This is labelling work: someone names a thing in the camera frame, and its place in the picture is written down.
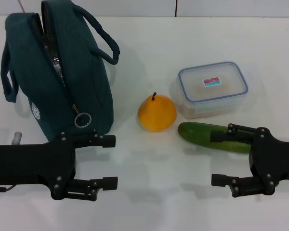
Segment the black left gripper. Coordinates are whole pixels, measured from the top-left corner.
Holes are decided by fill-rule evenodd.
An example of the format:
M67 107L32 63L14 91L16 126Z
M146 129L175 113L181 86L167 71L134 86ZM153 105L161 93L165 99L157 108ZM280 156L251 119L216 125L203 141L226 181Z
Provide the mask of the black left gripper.
M0 193L16 185L42 184L54 200L96 201L99 190L118 188L118 177L77 180L75 149L114 148L115 135L100 136L96 130L61 135L44 144L0 145Z

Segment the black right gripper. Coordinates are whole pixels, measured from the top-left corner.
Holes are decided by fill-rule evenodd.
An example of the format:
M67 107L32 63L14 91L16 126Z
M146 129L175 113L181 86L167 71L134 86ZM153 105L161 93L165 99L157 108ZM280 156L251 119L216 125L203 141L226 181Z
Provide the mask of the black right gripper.
M210 142L250 144L250 170L253 177L211 175L211 185L229 186L234 198L248 195L272 195L282 180L289 180L289 141L276 139L267 128L229 124L210 125Z

